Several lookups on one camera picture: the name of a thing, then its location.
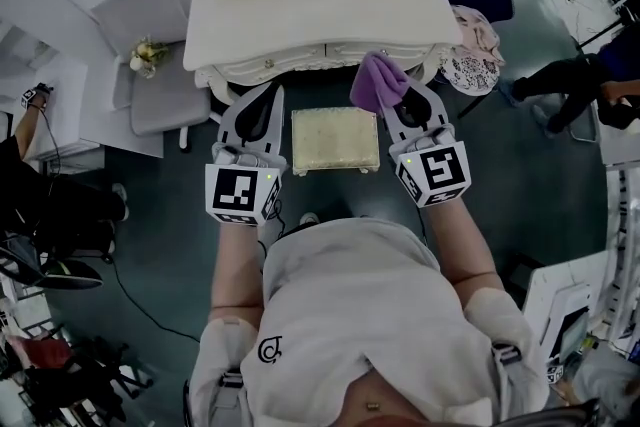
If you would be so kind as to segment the person's right forearm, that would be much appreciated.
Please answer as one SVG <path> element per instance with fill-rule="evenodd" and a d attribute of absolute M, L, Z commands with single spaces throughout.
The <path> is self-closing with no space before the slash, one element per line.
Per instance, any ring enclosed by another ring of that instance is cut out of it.
<path fill-rule="evenodd" d="M 435 236 L 442 273 L 460 293 L 503 288 L 489 246 L 461 198 L 423 213 Z"/>

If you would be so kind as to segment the white desk black legs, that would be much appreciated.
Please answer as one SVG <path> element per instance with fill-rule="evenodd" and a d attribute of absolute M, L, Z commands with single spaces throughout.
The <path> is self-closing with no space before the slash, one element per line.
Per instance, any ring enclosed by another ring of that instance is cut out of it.
<path fill-rule="evenodd" d="M 511 293 L 522 301 L 523 315 L 540 345 L 547 366 L 561 365 L 567 360 L 563 363 L 548 362 L 541 347 L 555 294 L 561 289 L 582 283 L 591 287 L 586 338 L 595 332 L 606 318 L 607 293 L 614 277 L 615 259 L 613 251 L 606 250 L 548 266 L 526 255 L 518 255 L 510 264 L 505 284 L 510 287 Z"/>

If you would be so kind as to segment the white carved dressing table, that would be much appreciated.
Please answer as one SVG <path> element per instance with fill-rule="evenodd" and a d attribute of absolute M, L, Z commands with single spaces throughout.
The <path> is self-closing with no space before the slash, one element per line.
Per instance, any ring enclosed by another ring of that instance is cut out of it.
<path fill-rule="evenodd" d="M 383 48 L 410 70 L 461 41 L 448 0 L 191 0 L 183 64 L 229 104 L 232 85 L 356 66 Z"/>

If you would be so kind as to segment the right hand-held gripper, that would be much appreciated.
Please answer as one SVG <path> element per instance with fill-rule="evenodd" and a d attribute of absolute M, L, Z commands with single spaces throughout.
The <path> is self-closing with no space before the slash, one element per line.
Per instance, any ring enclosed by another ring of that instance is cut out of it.
<path fill-rule="evenodd" d="M 405 105 L 383 107 L 381 116 L 392 141 L 388 154 L 395 175 L 418 208 L 459 198 L 471 186 L 465 145 L 446 124 L 448 115 L 435 91 L 412 80 Z M 419 127 L 432 129 L 419 135 Z"/>

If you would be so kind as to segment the yellow flower bouquet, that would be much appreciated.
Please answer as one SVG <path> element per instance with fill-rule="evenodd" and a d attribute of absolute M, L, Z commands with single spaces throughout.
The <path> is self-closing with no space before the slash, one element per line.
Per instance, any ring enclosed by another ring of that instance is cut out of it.
<path fill-rule="evenodd" d="M 129 67 L 143 78 L 151 79 L 168 54 L 169 47 L 166 44 L 147 36 L 139 40 L 131 51 Z"/>

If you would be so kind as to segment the purple fleece cloth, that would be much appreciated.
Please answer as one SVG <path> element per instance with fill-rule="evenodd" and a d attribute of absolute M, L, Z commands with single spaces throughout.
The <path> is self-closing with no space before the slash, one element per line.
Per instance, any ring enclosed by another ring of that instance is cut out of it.
<path fill-rule="evenodd" d="M 355 107 L 380 115 L 385 108 L 398 105 L 410 86 L 410 77 L 389 56 L 367 53 L 356 73 L 350 91 Z"/>

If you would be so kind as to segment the white storage rack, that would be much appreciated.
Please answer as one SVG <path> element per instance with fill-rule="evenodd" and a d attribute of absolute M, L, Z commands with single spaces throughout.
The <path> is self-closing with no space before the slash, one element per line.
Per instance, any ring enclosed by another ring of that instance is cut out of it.
<path fill-rule="evenodd" d="M 608 289 L 607 337 L 632 358 L 640 343 L 640 168 L 617 170 L 612 251 L 614 277 Z"/>

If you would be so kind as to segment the pink cloth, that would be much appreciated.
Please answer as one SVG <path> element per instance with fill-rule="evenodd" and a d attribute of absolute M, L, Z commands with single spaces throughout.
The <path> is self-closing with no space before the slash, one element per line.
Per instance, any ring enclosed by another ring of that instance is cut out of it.
<path fill-rule="evenodd" d="M 504 66 L 500 38 L 487 18 L 480 11 L 462 5 L 453 5 L 452 11 L 462 34 L 462 44 L 455 47 L 455 52 Z"/>

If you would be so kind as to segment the person's left forearm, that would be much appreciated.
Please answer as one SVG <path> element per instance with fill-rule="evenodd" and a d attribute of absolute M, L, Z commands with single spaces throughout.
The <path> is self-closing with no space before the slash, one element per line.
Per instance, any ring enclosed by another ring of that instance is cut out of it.
<path fill-rule="evenodd" d="M 264 312 L 259 250 L 256 227 L 220 225 L 209 320 L 237 318 L 259 329 Z"/>

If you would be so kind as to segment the white cabinet desk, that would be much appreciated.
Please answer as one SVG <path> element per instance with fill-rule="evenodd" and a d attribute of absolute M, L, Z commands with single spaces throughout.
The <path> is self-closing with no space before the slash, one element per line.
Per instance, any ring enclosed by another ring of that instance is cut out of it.
<path fill-rule="evenodd" d="M 23 93 L 43 83 L 53 92 L 26 154 L 34 169 L 102 169 L 108 147 L 161 158 L 163 135 L 137 136 L 131 110 L 111 104 L 116 68 L 109 61 L 86 64 L 0 19 L 0 141 L 14 133 L 25 112 Z"/>

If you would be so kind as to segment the grey office chair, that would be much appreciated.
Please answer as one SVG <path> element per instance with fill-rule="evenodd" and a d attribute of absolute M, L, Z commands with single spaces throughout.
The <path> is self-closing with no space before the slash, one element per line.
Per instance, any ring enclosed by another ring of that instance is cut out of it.
<path fill-rule="evenodd" d="M 133 132 L 148 136 L 177 130 L 180 151 L 189 152 L 189 129 L 208 121 L 212 110 L 209 91 L 197 88 L 195 74 L 183 66 L 185 0 L 104 0 L 92 15 L 117 55 L 116 86 L 128 96 Z M 129 67 L 131 51 L 147 36 L 169 47 L 151 79 Z"/>

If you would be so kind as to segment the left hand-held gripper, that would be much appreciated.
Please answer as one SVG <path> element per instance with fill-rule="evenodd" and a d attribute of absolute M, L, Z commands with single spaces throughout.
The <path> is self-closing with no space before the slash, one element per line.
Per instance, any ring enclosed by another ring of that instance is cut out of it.
<path fill-rule="evenodd" d="M 279 155 L 284 100 L 279 83 L 265 83 L 222 115 L 220 143 L 212 146 L 213 163 L 205 166 L 205 209 L 218 222 L 258 227 L 273 211 L 288 168 Z"/>

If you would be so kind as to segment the person's white shirt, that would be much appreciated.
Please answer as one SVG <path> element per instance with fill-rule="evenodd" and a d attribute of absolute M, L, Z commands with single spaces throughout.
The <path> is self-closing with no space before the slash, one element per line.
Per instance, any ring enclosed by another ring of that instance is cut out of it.
<path fill-rule="evenodd" d="M 195 427 L 329 427 L 379 373 L 424 417 L 488 427 L 541 410 L 539 343 L 504 291 L 462 302 L 408 229 L 371 218 L 275 243 L 259 329 L 216 319 L 190 383 Z"/>

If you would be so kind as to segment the cream upholstered stool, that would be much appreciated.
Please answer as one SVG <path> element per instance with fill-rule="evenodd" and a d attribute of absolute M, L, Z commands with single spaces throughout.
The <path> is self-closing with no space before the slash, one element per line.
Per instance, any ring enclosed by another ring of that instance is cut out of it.
<path fill-rule="evenodd" d="M 292 112 L 292 172 L 356 169 L 377 172 L 380 150 L 377 118 L 356 107 Z"/>

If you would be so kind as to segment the white framed monitor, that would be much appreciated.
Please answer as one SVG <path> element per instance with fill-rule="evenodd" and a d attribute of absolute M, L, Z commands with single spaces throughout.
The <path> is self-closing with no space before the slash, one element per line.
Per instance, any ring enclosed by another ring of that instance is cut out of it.
<path fill-rule="evenodd" d="M 563 363 L 587 334 L 592 291 L 582 283 L 558 291 L 553 299 L 541 347 L 548 362 Z"/>

